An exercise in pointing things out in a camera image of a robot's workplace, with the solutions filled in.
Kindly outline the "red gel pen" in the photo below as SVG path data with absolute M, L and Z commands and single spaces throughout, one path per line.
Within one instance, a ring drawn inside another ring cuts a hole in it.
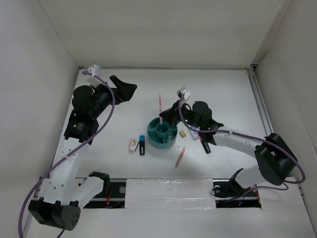
M 162 100 L 161 100 L 161 94 L 159 94 L 159 122 L 160 125 L 162 125 L 162 117 L 160 114 L 162 113 Z

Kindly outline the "small tan eraser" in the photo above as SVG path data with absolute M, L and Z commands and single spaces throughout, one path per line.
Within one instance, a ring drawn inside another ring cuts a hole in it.
M 186 133 L 185 133 L 185 131 L 183 131 L 183 130 L 181 130 L 181 131 L 179 132 L 179 134 L 180 134 L 180 136 L 181 136 L 182 138 L 184 138 L 184 137 L 186 136 Z

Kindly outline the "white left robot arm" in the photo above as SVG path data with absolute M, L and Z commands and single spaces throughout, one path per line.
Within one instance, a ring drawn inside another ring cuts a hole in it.
M 105 128 L 98 117 L 108 107 L 128 102 L 137 85 L 110 76 L 115 87 L 88 73 L 92 82 L 74 89 L 68 124 L 64 133 L 61 159 L 49 171 L 50 183 L 39 199 L 30 201 L 28 210 L 41 225 L 73 230 L 82 209 L 94 198 L 110 193 L 108 174 L 92 172 L 81 185 L 76 175 L 83 161 L 82 153 L 89 149 L 93 139 Z

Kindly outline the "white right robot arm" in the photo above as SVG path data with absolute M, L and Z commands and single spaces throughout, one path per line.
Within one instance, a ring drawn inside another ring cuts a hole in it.
M 249 168 L 241 168 L 230 178 L 214 181 L 212 193 L 218 198 L 237 199 L 263 187 L 269 182 L 279 190 L 280 185 L 287 185 L 287 177 L 298 160 L 276 133 L 264 138 L 242 134 L 236 130 L 226 129 L 224 124 L 212 117 L 212 110 L 203 101 L 187 104 L 189 91 L 183 87 L 178 92 L 173 106 L 160 111 L 159 118 L 169 126 L 177 126 L 182 122 L 188 129 L 198 133 L 203 142 L 215 146 L 223 146 L 247 154 L 256 159 L 257 164 Z

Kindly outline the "pink mini stapler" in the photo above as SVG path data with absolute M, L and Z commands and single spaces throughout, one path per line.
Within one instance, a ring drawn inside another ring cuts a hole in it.
M 131 139 L 130 142 L 129 142 L 129 150 L 130 150 L 130 152 L 134 153 L 137 150 L 138 145 L 139 145 L 139 140 Z

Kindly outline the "small blue capped glue bottle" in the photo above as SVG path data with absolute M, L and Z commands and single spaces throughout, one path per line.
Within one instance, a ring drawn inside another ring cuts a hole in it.
M 200 139 L 200 136 L 199 136 L 199 134 L 198 134 L 198 129 L 197 129 L 197 128 L 195 128 L 195 127 L 193 127 L 193 126 L 190 125 L 190 126 L 189 126 L 189 132 L 190 132 L 190 134 L 191 134 L 193 140 L 198 140 L 198 139 Z

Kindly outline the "pink wooden pencil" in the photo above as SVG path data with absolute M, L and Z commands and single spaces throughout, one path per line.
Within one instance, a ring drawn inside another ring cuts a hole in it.
M 175 168 L 178 168 L 178 166 L 179 166 L 179 164 L 180 164 L 185 152 L 186 152 L 186 147 L 184 147 L 183 150 L 181 151 L 181 153 L 180 153 L 180 155 L 179 155 L 179 157 L 178 157 L 178 159 L 177 159 L 177 161 L 175 163 Z

